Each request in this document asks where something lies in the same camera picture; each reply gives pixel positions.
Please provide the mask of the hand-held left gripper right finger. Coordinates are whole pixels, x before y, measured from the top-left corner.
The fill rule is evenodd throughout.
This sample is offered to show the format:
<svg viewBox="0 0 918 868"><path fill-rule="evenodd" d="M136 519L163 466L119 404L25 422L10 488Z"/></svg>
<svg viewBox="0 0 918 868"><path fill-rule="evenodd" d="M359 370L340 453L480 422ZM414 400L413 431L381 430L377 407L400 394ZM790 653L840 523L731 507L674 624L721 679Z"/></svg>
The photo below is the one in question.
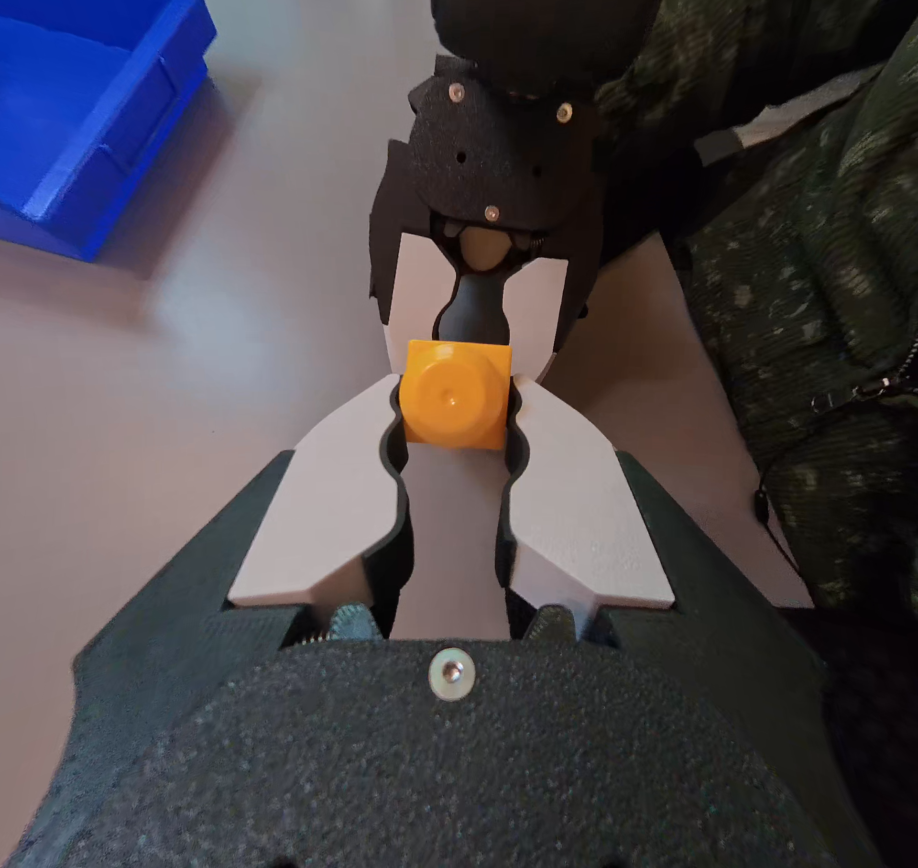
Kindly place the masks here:
<svg viewBox="0 0 918 868"><path fill-rule="evenodd" d="M528 377L511 386L499 513L501 588L575 621L603 607L668 610L670 582L612 443Z"/></svg>

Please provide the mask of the black drawstring toggle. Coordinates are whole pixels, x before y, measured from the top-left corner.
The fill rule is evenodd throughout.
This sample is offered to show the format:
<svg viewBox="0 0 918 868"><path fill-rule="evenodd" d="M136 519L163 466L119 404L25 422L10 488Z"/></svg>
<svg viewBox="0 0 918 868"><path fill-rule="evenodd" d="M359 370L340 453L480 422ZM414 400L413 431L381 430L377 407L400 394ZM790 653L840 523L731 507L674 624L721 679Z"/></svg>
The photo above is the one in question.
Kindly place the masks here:
<svg viewBox="0 0 918 868"><path fill-rule="evenodd" d="M770 545L776 550L781 558L788 564L795 573L800 573L797 560L794 558L792 551L787 543L782 525L779 521L776 508L771 501L768 493L765 479L761 478L756 484L752 499L751 507L755 521L759 524L765 533Z"/></svg>

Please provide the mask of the orange mega block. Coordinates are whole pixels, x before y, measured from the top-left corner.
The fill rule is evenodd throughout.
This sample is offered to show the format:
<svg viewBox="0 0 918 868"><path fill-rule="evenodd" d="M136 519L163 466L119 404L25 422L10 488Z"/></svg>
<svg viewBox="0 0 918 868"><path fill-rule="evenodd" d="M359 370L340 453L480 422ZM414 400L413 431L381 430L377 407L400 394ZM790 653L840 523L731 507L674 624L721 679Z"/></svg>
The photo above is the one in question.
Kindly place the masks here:
<svg viewBox="0 0 918 868"><path fill-rule="evenodd" d="M398 403L407 441L497 451L506 444L510 346L412 339Z"/></svg>

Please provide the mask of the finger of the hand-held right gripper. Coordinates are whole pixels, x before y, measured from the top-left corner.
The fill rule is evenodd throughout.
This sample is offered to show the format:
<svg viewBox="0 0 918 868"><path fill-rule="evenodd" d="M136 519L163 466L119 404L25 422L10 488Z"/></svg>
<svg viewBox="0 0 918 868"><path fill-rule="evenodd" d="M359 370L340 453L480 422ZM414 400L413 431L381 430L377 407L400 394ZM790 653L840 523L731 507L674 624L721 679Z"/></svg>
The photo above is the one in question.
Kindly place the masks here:
<svg viewBox="0 0 918 868"><path fill-rule="evenodd" d="M403 232L384 340L392 372L403 374L411 341L431 341L443 310L453 300L457 271L437 243Z"/></svg>
<svg viewBox="0 0 918 868"><path fill-rule="evenodd" d="M565 259L537 257L504 283L502 309L511 373L541 382L557 355L556 336L568 275Z"/></svg>

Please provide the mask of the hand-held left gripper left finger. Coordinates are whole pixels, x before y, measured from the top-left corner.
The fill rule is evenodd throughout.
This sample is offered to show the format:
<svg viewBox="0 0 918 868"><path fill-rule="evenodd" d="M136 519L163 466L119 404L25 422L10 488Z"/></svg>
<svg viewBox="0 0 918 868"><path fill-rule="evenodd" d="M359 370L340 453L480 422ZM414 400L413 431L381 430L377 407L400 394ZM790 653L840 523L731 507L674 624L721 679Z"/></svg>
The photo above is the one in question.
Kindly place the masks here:
<svg viewBox="0 0 918 868"><path fill-rule="evenodd" d="M414 568L407 438L389 374L294 448L227 600L235 607L396 605Z"/></svg>

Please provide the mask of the person's green jacket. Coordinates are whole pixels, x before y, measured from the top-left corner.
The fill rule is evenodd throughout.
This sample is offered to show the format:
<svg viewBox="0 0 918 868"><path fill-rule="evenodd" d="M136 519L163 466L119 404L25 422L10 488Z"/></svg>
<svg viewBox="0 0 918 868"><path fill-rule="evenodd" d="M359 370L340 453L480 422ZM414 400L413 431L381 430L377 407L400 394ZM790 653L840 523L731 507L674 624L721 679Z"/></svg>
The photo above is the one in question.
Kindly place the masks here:
<svg viewBox="0 0 918 868"><path fill-rule="evenodd" d="M688 305L816 606L916 626L916 24L727 160Z"/></svg>

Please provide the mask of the person's right forearm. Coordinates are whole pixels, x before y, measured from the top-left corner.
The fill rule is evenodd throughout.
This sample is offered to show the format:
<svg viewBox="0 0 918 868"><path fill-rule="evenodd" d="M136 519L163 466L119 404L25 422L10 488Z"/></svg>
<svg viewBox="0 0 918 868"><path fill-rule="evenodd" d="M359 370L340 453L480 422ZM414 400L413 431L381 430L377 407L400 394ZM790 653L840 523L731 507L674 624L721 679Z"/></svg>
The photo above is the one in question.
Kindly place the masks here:
<svg viewBox="0 0 918 868"><path fill-rule="evenodd" d="M610 141L693 140L888 59L916 0L661 0L625 74L596 94Z"/></svg>

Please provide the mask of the blue plastic bin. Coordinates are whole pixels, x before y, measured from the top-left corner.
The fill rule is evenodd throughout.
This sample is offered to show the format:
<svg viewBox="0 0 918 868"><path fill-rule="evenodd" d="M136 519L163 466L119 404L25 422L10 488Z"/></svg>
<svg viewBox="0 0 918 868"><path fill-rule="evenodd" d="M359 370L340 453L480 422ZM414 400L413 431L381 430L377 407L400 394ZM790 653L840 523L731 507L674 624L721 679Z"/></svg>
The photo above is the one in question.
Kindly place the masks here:
<svg viewBox="0 0 918 868"><path fill-rule="evenodd" d="M208 75L204 0L1 0L1 238L95 260Z"/></svg>

